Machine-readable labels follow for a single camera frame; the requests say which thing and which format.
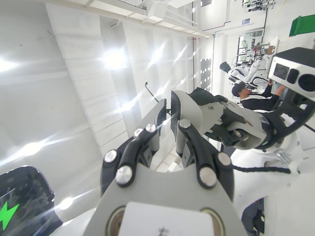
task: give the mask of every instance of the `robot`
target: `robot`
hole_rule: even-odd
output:
[[[184,169],[149,169],[166,120],[162,99],[133,137],[105,155],[97,208],[51,235],[247,235],[244,209],[296,179],[311,157],[300,130],[315,111],[314,57],[304,48],[274,56],[269,77],[290,90],[273,112],[244,109],[200,88],[172,91],[170,127]],[[237,151],[230,158],[204,136]]]
[[[265,87],[268,83],[268,80],[255,76],[261,61],[262,59],[255,60],[249,68],[247,66],[231,68],[227,62],[223,62],[220,65],[220,69],[229,75],[229,80],[232,82],[248,83],[250,89],[257,89],[259,85]]]

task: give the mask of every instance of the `green sign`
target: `green sign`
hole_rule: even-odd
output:
[[[19,205],[16,205],[15,207],[8,210],[8,201],[5,202],[4,206],[0,210],[0,222],[2,222],[3,230],[5,230],[6,227],[8,226],[18,207]]]

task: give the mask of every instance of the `window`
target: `window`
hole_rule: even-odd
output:
[[[248,50],[248,42],[244,40],[244,36],[238,38],[238,48],[236,57],[236,66],[242,64],[243,61],[246,61],[246,54]]]

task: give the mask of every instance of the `metal screw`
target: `metal screw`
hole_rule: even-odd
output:
[[[229,166],[232,163],[230,157],[224,152],[218,154],[218,159],[224,166]]]
[[[240,133],[239,131],[237,131],[237,130],[234,130],[234,133],[235,133],[235,135],[236,135],[237,137],[241,137],[241,136],[242,136],[241,133]]]
[[[116,157],[117,157],[117,151],[115,149],[112,149],[105,154],[104,161],[106,163],[111,163],[116,159]]]
[[[125,185],[127,184],[132,177],[132,169],[130,166],[122,166],[119,170],[116,172],[116,182],[119,185]]]
[[[190,127],[190,121],[187,119],[182,119],[182,120],[180,120],[179,125],[180,125],[180,127],[187,129]]]
[[[155,132],[155,130],[157,129],[157,127],[154,125],[154,124],[148,124],[146,127],[145,127],[145,130],[149,133],[153,133]]]
[[[208,187],[212,187],[216,184],[216,173],[209,167],[203,167],[199,171],[199,177],[202,183]]]
[[[139,134],[143,131],[143,129],[139,128],[139,129],[136,129],[135,132],[134,132],[134,136],[135,137],[138,137]]]

